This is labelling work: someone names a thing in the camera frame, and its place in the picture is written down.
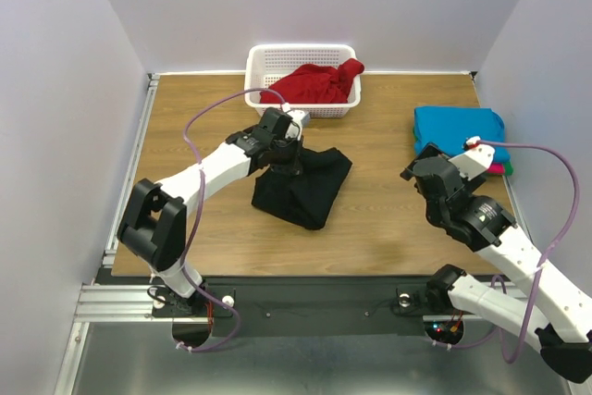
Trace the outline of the black t shirt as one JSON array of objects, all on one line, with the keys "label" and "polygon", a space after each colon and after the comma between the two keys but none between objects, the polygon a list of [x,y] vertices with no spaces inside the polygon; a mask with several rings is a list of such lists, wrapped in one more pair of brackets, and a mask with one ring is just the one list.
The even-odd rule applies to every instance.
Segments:
[{"label": "black t shirt", "polygon": [[304,149],[299,173],[269,168],[255,180],[252,206],[308,230],[326,225],[333,203],[352,168],[352,161],[333,147],[323,152]]}]

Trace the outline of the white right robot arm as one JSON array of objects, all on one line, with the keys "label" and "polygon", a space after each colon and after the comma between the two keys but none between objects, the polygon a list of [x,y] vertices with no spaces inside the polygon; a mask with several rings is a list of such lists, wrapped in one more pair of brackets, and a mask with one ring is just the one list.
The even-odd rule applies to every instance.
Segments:
[{"label": "white right robot arm", "polygon": [[491,197],[476,194],[484,183],[498,144],[477,137],[463,153],[444,154],[427,144],[401,172],[424,197],[428,223],[490,262],[525,296],[495,290],[454,265],[428,280],[431,311],[459,310],[478,315],[539,352],[555,373],[576,384],[591,377],[591,298],[530,241],[515,217]]}]

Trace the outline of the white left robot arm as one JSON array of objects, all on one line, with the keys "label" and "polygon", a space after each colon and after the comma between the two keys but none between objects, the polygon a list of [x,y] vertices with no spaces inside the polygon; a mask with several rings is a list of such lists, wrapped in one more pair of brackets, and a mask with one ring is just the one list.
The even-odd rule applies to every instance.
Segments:
[{"label": "white left robot arm", "polygon": [[206,305],[204,279],[186,263],[186,239],[196,232],[187,230],[188,217],[200,219],[205,200],[260,169],[300,173],[309,120],[307,112],[288,105],[268,107],[256,125],[229,135],[192,166],[156,182],[141,179],[131,189],[117,239],[163,280],[183,314],[197,315]]}]

